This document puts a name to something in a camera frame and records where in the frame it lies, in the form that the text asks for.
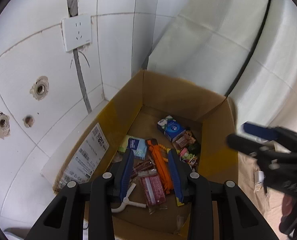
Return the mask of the person's right hand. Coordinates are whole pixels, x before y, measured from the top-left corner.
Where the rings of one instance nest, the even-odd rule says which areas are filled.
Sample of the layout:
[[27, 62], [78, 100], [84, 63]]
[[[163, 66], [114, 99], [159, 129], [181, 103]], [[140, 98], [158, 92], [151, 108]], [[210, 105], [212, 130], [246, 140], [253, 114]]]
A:
[[284, 195], [282, 201], [282, 218], [279, 225], [279, 229], [282, 233], [290, 233], [291, 229], [294, 228], [292, 224], [296, 221], [297, 226], [297, 199], [289, 195]]

